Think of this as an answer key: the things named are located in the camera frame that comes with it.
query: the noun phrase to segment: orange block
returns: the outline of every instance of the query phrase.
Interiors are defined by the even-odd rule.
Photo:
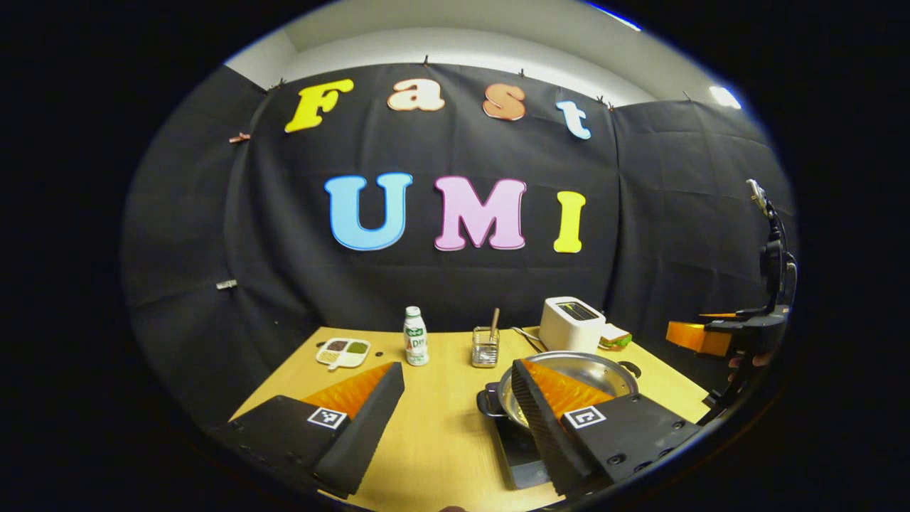
[[[556,370],[522,359],[521,363],[528,369],[531,378],[541,389],[543,398],[553,411],[556,419],[569,411],[589,405],[601,404],[613,397],[596,387],[589,386]]]
[[[697,353],[724,356],[730,347],[729,333],[705,331],[700,323],[670,322],[667,341],[694,350]]]
[[[318,393],[311,394],[301,402],[347,413],[350,419],[354,419],[369,395],[376,389],[376,384],[379,384],[391,366],[392,363],[386,363],[362,374],[354,375]]]

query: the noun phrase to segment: black backdrop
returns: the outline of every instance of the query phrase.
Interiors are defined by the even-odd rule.
[[[392,85],[440,83],[434,112],[391,110]],[[351,92],[322,124],[285,133],[303,87],[343,78]],[[520,86],[524,118],[481,109],[493,83]],[[587,113],[574,137],[557,101]],[[249,142],[231,145],[243,131]],[[408,172],[407,228],[381,251],[354,251],[329,226],[329,178],[367,179],[365,227],[383,221],[375,178]],[[468,178],[481,200],[520,179],[524,248],[438,251],[437,177]],[[664,340],[670,320],[765,301],[758,248],[766,222],[750,203],[755,178],[790,226],[789,186],[769,142],[742,112],[653,102],[610,111],[572,91],[489,69],[400,64],[308,77],[263,91],[221,67],[168,120],[136,174],[124,224],[124,282],[149,362],[200,423],[224,421],[319,325],[398,330],[405,306],[431,331],[468,331],[502,308],[501,325],[535,325],[551,296],[603,309],[646,349],[706,388],[723,362]],[[560,190],[586,198],[582,249],[552,248]],[[215,283],[238,281],[217,290]]]

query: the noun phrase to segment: glass cup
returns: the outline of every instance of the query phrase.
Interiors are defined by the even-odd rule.
[[[470,363],[478,368],[496,366],[500,357],[500,330],[490,336],[490,327],[474,327],[470,346]]]

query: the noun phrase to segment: plastic bottle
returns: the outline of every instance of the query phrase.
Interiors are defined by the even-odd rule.
[[[420,308],[408,306],[404,312],[404,346],[408,364],[423,366],[430,362],[427,350],[427,326],[420,316]]]

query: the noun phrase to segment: wooden table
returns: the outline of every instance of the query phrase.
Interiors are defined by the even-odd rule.
[[[525,331],[536,334],[536,328]],[[316,361],[317,343],[344,337],[371,343],[367,361],[357,368],[329,372]],[[498,382],[513,360],[535,354],[523,336],[500,332],[495,368],[470,364],[470,333],[430,333],[430,362],[407,364],[401,332],[375,333],[322,327],[264,382],[234,413],[244,414],[276,394],[302,399],[352,375],[390,361],[402,362],[405,391],[386,425],[353,505],[385,512],[438,512],[449,505],[469,512],[530,510],[561,501],[551,483],[513,490],[500,455],[493,420],[476,405],[477,392]],[[639,391],[688,421],[708,411],[701,387],[635,343],[620,351],[598,349],[613,361],[638,365]]]

